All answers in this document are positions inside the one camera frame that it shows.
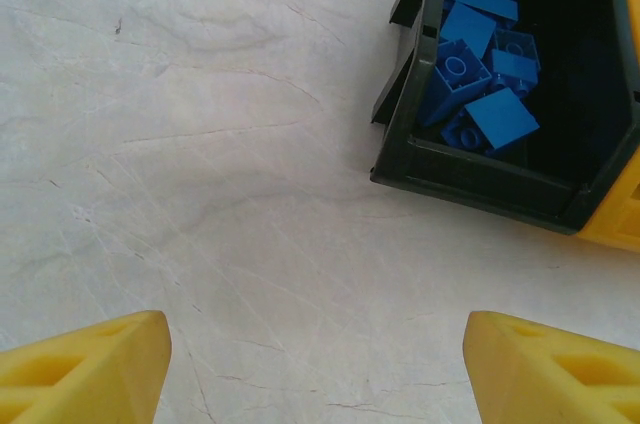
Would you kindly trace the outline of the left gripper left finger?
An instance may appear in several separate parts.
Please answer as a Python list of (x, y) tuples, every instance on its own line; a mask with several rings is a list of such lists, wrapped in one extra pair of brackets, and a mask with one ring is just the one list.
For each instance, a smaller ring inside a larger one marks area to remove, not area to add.
[(121, 316), (1, 353), (3, 423), (151, 423), (171, 359), (166, 316)]

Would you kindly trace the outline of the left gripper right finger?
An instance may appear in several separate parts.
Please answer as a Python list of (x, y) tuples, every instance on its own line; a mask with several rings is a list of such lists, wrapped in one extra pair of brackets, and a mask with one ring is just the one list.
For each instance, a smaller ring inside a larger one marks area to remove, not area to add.
[(464, 363), (484, 423), (636, 423), (635, 349), (490, 311), (469, 314)]

